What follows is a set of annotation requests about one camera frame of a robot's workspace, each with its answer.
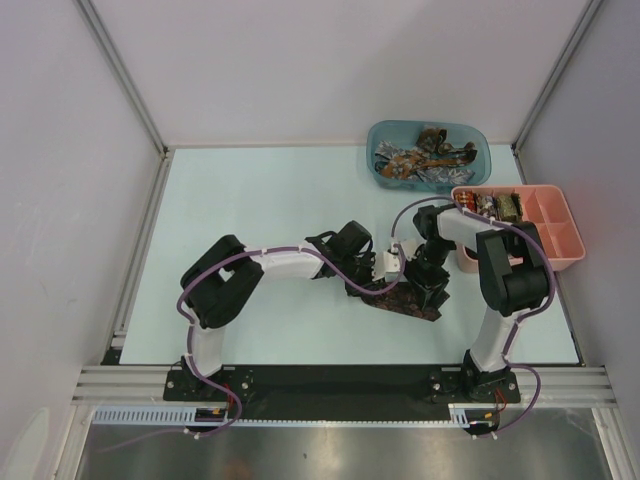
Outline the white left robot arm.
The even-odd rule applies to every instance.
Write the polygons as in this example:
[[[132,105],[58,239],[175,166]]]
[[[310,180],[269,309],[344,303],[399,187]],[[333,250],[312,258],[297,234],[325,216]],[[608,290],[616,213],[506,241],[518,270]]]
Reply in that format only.
[[[337,276],[349,296],[379,297],[400,283],[406,263],[396,240],[388,251],[376,254],[370,233],[356,221],[293,246],[249,249],[236,236],[223,236],[180,280],[177,310],[189,322],[183,355],[190,370],[187,389],[202,400],[219,392],[226,326],[260,283]]]

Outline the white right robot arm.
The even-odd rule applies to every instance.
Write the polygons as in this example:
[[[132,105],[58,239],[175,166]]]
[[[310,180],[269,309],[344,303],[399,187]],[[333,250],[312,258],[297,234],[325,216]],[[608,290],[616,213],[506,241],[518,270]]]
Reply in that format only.
[[[555,295],[553,269],[538,230],[531,222],[504,223],[455,205],[421,207],[413,223],[424,243],[406,263],[404,276],[420,312],[437,314],[448,299],[448,254],[460,244],[476,255],[487,310],[465,352],[461,388],[469,399],[484,401],[510,372],[520,324],[548,308]]]

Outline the dark brown paisley tie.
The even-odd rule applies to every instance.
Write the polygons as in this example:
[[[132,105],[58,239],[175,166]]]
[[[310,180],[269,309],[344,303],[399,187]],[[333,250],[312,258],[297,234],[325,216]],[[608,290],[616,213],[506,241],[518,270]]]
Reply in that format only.
[[[429,322],[435,322],[441,317],[438,308],[422,306],[413,287],[406,282],[399,283],[390,292],[383,295],[363,295],[361,300],[365,305],[373,308]]]

